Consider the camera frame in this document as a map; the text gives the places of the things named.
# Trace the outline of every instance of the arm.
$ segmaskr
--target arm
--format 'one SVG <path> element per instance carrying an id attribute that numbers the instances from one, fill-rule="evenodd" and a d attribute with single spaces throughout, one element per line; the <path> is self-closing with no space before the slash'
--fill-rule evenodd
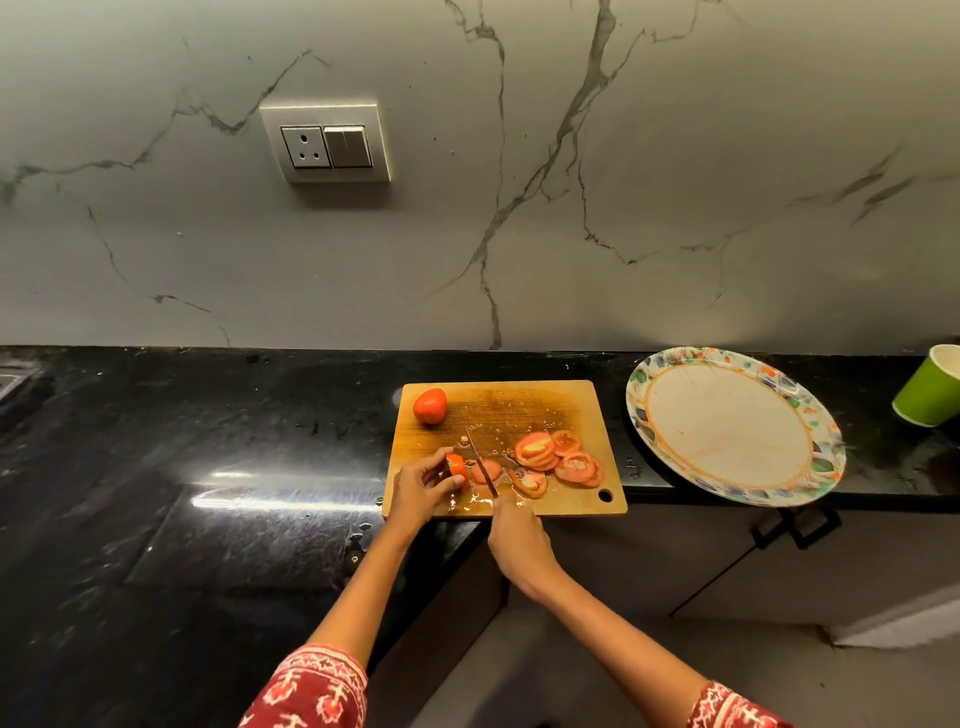
<path id="1" fill-rule="evenodd" d="M 452 450 L 440 448 L 396 474 L 393 509 L 376 541 L 306 644 L 280 663 L 241 726 L 363 725 L 365 671 L 396 572 L 441 499 L 463 483 L 460 475 L 444 477 L 444 458 Z"/>
<path id="2" fill-rule="evenodd" d="M 767 722 L 760 723 L 764 726 L 787 726 L 709 681 L 570 578 L 530 508 L 509 497 L 498 498 L 490 548 L 504 575 L 593 653 L 652 728 L 714 726 L 715 719 L 725 720 L 724 726 L 746 726 L 750 714 L 765 716 Z"/>

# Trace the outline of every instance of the plate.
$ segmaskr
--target plate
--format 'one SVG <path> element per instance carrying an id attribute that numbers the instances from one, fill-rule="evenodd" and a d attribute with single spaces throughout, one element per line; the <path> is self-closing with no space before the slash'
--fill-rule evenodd
<path id="1" fill-rule="evenodd" d="M 809 503 L 847 466 L 840 427 L 817 398 L 742 353 L 677 347 L 649 356 L 627 382 L 627 409 L 671 469 L 741 503 Z"/>

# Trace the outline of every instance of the light switch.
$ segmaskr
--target light switch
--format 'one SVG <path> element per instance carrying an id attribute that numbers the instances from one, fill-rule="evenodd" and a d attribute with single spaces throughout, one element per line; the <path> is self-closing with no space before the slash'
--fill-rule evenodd
<path id="1" fill-rule="evenodd" d="M 320 127 L 281 127 L 280 130 L 295 167 L 317 169 L 330 166 Z"/>
<path id="2" fill-rule="evenodd" d="M 330 161 L 337 169 L 373 167 L 364 127 L 324 127 L 324 140 Z"/>

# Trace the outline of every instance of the tomato slice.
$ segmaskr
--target tomato slice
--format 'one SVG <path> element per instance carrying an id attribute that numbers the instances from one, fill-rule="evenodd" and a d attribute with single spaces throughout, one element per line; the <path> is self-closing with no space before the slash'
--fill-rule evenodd
<path id="1" fill-rule="evenodd" d="M 588 452 L 571 452 L 565 455 L 563 462 L 554 469 L 558 478 L 570 483 L 583 483 L 596 473 L 596 461 Z"/>
<path id="2" fill-rule="evenodd" d="M 600 461 L 593 457 L 593 455 L 590 457 L 593 459 L 593 465 L 596 466 L 596 471 L 591 477 L 584 481 L 584 485 L 588 488 L 599 488 L 603 485 L 603 466 L 600 465 Z"/>
<path id="3" fill-rule="evenodd" d="M 532 471 L 542 471 L 543 473 L 546 473 L 547 471 L 552 471 L 554 468 L 560 465 L 560 460 L 561 458 L 554 455 L 552 458 L 550 458 L 550 461 L 547 463 L 544 463 L 542 465 L 536 465 L 536 466 L 528 465 L 527 468 L 529 468 Z"/>
<path id="4" fill-rule="evenodd" d="M 533 468 L 534 470 L 543 471 L 546 470 L 546 466 L 552 463 L 556 459 L 556 455 L 552 452 L 545 452 L 543 455 L 538 457 L 524 457 L 518 453 L 514 453 L 516 462 L 522 465 L 524 468 Z"/>
<path id="5" fill-rule="evenodd" d="M 553 442 L 557 446 L 557 454 L 561 457 L 569 455 L 571 452 L 577 452 L 583 446 L 580 438 L 568 429 L 558 429 L 550 437 L 553 438 Z"/>
<path id="6" fill-rule="evenodd" d="M 514 487 L 526 497 L 540 498 L 546 495 L 546 475 L 537 471 L 508 471 Z"/>
<path id="7" fill-rule="evenodd" d="M 483 467 L 487 469 L 487 475 L 490 476 L 491 480 L 496 480 L 500 477 L 500 474 L 503 473 L 503 468 L 496 460 L 484 460 Z M 487 479 L 483 476 L 483 473 L 480 472 L 479 465 L 474 465 L 470 468 L 470 475 L 473 477 L 473 482 L 477 485 L 487 485 Z"/>
<path id="8" fill-rule="evenodd" d="M 521 458 L 537 461 L 545 455 L 554 454 L 556 449 L 553 438 L 546 432 L 531 432 L 514 445 L 517 462 L 520 462 Z"/>
<path id="9" fill-rule="evenodd" d="M 451 475 L 462 475 L 464 477 L 460 490 L 465 491 L 469 485 L 469 473 L 464 459 L 456 452 L 449 452 L 446 456 L 446 469 L 450 471 Z"/>

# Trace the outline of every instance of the floor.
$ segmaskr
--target floor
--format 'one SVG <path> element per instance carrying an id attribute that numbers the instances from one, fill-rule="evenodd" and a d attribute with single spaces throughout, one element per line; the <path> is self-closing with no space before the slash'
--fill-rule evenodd
<path id="1" fill-rule="evenodd" d="M 820 728 L 941 728 L 960 713 L 960 636 L 910 650 L 833 648 L 814 630 L 675 620 L 641 629 L 705 675 Z M 512 595 L 415 728 L 642 727 L 613 681 L 539 606 Z"/>

